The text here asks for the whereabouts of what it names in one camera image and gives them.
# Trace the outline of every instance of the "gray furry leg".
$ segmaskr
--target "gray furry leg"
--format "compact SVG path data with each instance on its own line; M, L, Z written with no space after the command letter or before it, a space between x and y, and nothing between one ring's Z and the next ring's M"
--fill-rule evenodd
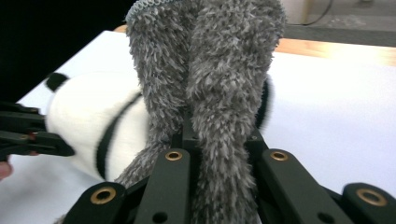
M271 0L202 2L191 37L187 88L203 149L192 223L257 223L255 180L244 143L254 127L284 14Z
M125 187L151 173L159 153L170 147L172 134L183 121L193 19L183 1L144 8L134 6L127 16L127 35L150 116L150 129L146 148L115 180Z

